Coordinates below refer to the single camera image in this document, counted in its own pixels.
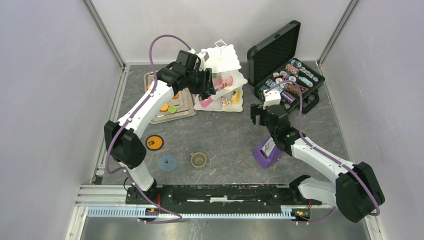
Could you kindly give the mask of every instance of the case lid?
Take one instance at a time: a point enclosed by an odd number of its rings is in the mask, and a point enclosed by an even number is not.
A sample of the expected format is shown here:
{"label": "case lid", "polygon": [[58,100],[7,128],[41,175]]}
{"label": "case lid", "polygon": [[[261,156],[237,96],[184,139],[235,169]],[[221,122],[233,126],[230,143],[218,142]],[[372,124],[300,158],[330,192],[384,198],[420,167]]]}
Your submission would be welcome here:
{"label": "case lid", "polygon": [[248,82],[256,86],[295,56],[301,23],[291,21],[247,51]]}

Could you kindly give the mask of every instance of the black foam insert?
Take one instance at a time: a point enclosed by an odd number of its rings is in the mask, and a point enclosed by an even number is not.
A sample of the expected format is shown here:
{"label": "black foam insert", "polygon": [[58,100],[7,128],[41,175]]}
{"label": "black foam insert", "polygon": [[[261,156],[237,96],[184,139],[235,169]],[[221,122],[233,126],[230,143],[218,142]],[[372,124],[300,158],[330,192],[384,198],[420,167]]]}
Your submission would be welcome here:
{"label": "black foam insert", "polygon": [[267,78],[295,56],[300,27],[298,24],[283,35],[273,36],[277,38],[256,52],[253,71],[255,82]]}

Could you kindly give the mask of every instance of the purple box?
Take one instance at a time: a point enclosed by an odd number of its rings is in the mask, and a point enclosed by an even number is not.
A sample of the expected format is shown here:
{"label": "purple box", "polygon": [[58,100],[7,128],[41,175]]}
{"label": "purple box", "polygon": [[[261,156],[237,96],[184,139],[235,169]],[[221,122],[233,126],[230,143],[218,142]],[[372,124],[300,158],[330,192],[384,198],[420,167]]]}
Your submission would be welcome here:
{"label": "purple box", "polygon": [[252,154],[263,169],[269,168],[283,156],[283,152],[277,148],[271,136],[263,141]]}

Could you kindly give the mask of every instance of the black case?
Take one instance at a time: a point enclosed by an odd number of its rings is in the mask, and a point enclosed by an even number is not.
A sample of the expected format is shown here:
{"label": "black case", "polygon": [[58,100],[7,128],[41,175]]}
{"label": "black case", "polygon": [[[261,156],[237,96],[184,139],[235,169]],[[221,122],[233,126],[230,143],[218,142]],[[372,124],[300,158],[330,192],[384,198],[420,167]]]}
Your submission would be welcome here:
{"label": "black case", "polygon": [[[248,83],[254,86],[254,95],[262,102],[265,101],[264,95],[260,88],[265,85],[265,81],[268,79],[274,79],[273,73],[284,70],[285,66],[291,62],[291,60],[299,61],[297,58],[293,58],[296,53],[296,47],[298,44],[299,31],[301,29],[301,23],[298,21],[291,21],[280,30],[276,31],[271,36],[267,37],[260,43],[251,47],[247,51],[247,62],[248,62]],[[318,78],[318,82],[313,81],[309,76],[299,71],[300,77],[305,77],[310,80],[313,87],[309,87],[296,78],[296,83],[308,88],[307,91],[302,93],[303,98],[303,109],[302,113],[308,113],[313,107],[315,107],[320,101],[318,95],[318,87],[323,84],[325,78],[310,69],[308,66],[302,63],[309,72]],[[298,95],[292,94],[295,101],[288,103],[290,107],[287,111],[290,113],[295,107],[300,107],[300,98]],[[281,105],[284,105],[285,99],[281,98]]]}

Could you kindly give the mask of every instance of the poker chip set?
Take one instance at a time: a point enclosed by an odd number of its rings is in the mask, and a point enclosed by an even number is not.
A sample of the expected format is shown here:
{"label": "poker chip set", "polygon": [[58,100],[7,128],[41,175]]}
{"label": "poker chip set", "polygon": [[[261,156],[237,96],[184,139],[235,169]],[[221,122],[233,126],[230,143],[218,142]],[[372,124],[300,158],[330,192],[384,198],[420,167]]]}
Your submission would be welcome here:
{"label": "poker chip set", "polygon": [[302,94],[302,113],[308,113],[319,101],[318,87],[325,78],[310,69],[297,58],[293,58],[299,37],[301,23],[291,21],[289,24],[269,36],[247,52],[249,65],[248,82],[254,86],[254,94],[265,101],[264,91],[277,85],[281,95],[281,105],[288,112],[300,107],[298,88],[288,82],[296,82]]}

